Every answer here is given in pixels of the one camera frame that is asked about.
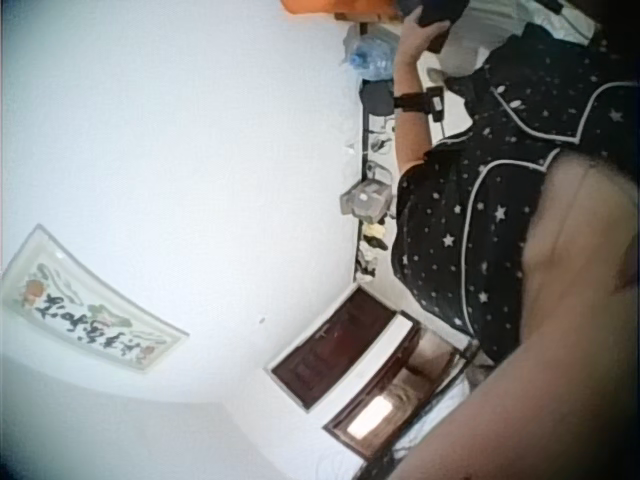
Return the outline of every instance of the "plastic bottle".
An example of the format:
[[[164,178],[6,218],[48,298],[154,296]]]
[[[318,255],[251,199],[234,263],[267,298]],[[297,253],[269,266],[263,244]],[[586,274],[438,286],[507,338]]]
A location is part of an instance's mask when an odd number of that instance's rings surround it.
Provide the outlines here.
[[[391,80],[395,54],[396,49],[390,43],[364,35],[351,45],[347,59],[365,80]]]

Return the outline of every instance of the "calligraphy artwork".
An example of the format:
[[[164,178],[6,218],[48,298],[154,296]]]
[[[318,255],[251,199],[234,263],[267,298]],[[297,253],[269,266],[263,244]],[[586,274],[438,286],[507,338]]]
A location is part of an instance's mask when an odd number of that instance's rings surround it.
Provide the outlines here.
[[[37,226],[2,278],[2,307],[66,343],[146,372],[188,338],[128,300]]]

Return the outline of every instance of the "white piping trim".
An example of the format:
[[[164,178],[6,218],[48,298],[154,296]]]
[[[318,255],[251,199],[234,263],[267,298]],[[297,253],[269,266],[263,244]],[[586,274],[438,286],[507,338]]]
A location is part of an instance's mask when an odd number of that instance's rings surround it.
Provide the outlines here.
[[[580,123],[578,124],[578,131],[577,131],[576,135],[573,136],[573,137],[565,137],[563,135],[551,135],[551,134],[548,134],[548,133],[542,133],[542,132],[538,132],[536,130],[533,130],[532,128],[528,127],[522,120],[520,120],[520,118],[514,113],[514,111],[511,109],[511,107],[509,107],[507,102],[505,102],[502,99],[502,97],[500,96],[500,94],[497,92],[497,90],[494,87],[491,87],[491,92],[498,99],[500,104],[504,107],[504,109],[511,116],[511,118],[513,118],[513,120],[518,124],[518,126],[522,130],[527,132],[529,135],[533,135],[534,137],[538,137],[538,138],[544,138],[546,140],[556,140],[556,141],[559,141],[559,142],[569,142],[569,143],[573,143],[575,145],[578,145],[580,143],[580,141],[582,140],[582,133],[584,131],[584,126],[587,123],[587,117],[589,116],[589,113],[591,113],[591,108],[593,107],[593,103],[595,102],[595,100],[598,97],[598,95],[600,95],[606,89],[612,88],[612,87],[636,87],[637,88],[638,86],[640,86],[640,84],[638,82],[628,81],[628,82],[611,82],[611,83],[607,83],[605,85],[602,85],[600,88],[598,88],[593,93],[593,95],[591,95],[591,98],[589,99],[589,103],[587,103],[587,107],[585,108],[585,111],[582,114],[582,119],[580,120]]]
[[[456,142],[462,142],[463,140],[468,139],[471,136],[470,133],[468,133],[467,135],[465,135],[464,137],[460,137],[460,138],[443,138],[441,139],[439,142],[436,143],[436,145],[440,145],[442,143],[456,143]]]
[[[467,272],[466,272],[465,261],[467,259],[467,240],[469,238],[469,226],[471,225],[471,217],[473,214],[474,200],[476,197],[476,193],[478,193],[478,188],[480,187],[480,184],[486,177],[487,172],[489,172],[489,170],[491,170],[493,167],[497,167],[498,165],[517,165],[519,167],[529,168],[531,170],[538,170],[541,173],[546,173],[547,169],[549,168],[549,165],[551,164],[551,162],[553,161],[553,159],[555,158],[555,156],[558,154],[559,151],[560,151],[560,148],[556,148],[555,150],[553,150],[547,156],[542,166],[535,165],[529,162],[523,162],[520,160],[496,160],[495,162],[491,162],[482,170],[482,172],[480,173],[480,176],[478,177],[478,179],[476,180],[476,183],[473,186],[473,189],[471,190],[471,195],[469,196],[469,203],[467,205],[467,216],[464,221],[464,230],[462,233],[462,251],[460,253],[460,299],[462,303],[462,313],[464,315],[467,328],[469,329],[469,332],[471,333],[472,336],[475,336],[475,331],[471,326],[471,320],[469,320],[469,312],[467,311],[467,289],[466,289]]]

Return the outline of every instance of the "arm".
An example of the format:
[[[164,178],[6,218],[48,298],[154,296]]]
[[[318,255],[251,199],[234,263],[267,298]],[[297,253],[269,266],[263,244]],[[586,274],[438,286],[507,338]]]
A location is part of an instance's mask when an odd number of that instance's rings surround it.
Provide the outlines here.
[[[402,28],[393,74],[396,97],[423,91],[418,75],[418,60],[431,40],[449,28],[448,22],[421,28],[416,23],[421,12],[422,7],[408,16]],[[396,159],[400,175],[414,165],[422,163],[424,154],[430,148],[431,133],[427,115],[396,111]]]
[[[637,415],[637,294],[565,302],[392,480],[611,478],[595,473]]]

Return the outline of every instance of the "woman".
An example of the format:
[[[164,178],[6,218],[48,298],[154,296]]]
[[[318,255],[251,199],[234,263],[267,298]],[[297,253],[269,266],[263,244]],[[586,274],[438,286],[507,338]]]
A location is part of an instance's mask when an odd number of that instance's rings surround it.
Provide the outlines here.
[[[418,16],[397,97],[422,91],[417,60],[448,28]],[[392,478],[593,478],[637,413],[633,65],[528,26],[447,86],[468,131],[434,147],[424,113],[396,112],[394,272],[499,367]]]

